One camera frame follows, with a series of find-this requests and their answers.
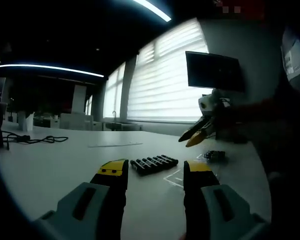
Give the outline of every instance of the window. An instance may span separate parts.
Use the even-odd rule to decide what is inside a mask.
[[[92,106],[92,95],[91,95],[91,97],[85,102],[85,115],[91,115],[91,106]]]
[[[106,82],[103,117],[113,118],[113,111],[116,111],[116,117],[120,117],[122,84],[124,77],[125,63],[115,70]]]
[[[197,121],[202,115],[198,99],[212,89],[188,86],[185,51],[208,53],[196,19],[177,26],[141,49],[129,92],[128,119]]]

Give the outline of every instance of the monitor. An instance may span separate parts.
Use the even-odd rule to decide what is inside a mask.
[[[237,59],[193,51],[186,51],[185,54],[189,86],[238,92],[245,90]]]

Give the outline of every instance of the ceiling light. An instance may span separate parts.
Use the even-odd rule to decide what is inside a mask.
[[[164,21],[168,22],[171,20],[171,18],[169,16],[167,16],[164,12],[159,10],[156,6],[149,3],[148,1],[146,1],[146,0],[134,0],[134,1],[141,4],[142,6],[146,7],[147,9],[151,10],[157,16],[161,17]]]
[[[22,67],[25,67],[25,66],[26,66],[26,67],[31,67],[31,68],[33,68],[33,67],[34,67],[34,68],[37,68],[37,67],[38,67],[38,68],[41,68],[41,67],[42,67],[42,68],[44,68],[44,69],[45,69],[45,68],[46,68],[46,69],[49,69],[49,68],[50,68],[50,69],[57,69],[57,70],[63,70],[63,71],[70,71],[70,72],[75,72],[75,73],[78,72],[78,73],[80,73],[80,74],[81,74],[81,73],[82,73],[82,74],[88,74],[88,75],[92,75],[92,76],[98,76],[98,77],[100,77],[100,78],[101,78],[101,77],[102,77],[102,78],[104,77],[103,75],[96,74],[96,73],[93,74],[93,73],[91,73],[91,72],[89,73],[89,72],[87,72],[87,71],[85,72],[85,71],[79,71],[79,70],[74,70],[74,69],[69,69],[69,68],[66,68],[66,69],[65,69],[65,68],[63,68],[63,67],[61,68],[61,67],[57,67],[57,66],[54,66],[54,67],[53,67],[53,66],[33,65],[33,64],[5,64],[5,65],[0,65],[0,68],[1,68],[1,67],[2,67],[2,68],[5,68],[5,67],[9,67],[9,66],[10,66],[10,67],[13,67],[13,66],[14,66],[14,67],[17,67],[17,66],[18,66],[18,67],[21,67],[21,66],[22,66]]]

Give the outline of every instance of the black cable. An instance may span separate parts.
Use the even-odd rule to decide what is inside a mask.
[[[8,134],[7,136],[4,136],[3,137],[3,142],[5,143],[6,142],[6,148],[9,150],[10,149],[10,145],[9,145],[9,142],[10,143],[22,143],[22,144],[36,144],[36,143],[50,143],[50,144],[53,144],[53,143],[61,143],[61,142],[64,142],[66,140],[68,140],[69,138],[66,136],[46,136],[45,138],[43,139],[31,139],[31,137],[29,135],[18,135],[18,134],[15,134],[13,132],[9,132],[9,131],[2,131],[2,133],[6,133]]]

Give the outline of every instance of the dark ceiling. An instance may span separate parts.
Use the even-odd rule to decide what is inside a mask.
[[[223,16],[215,0],[148,1],[172,20],[165,22],[133,0],[0,1],[1,64],[66,67],[107,79],[140,48],[179,23],[230,16]]]

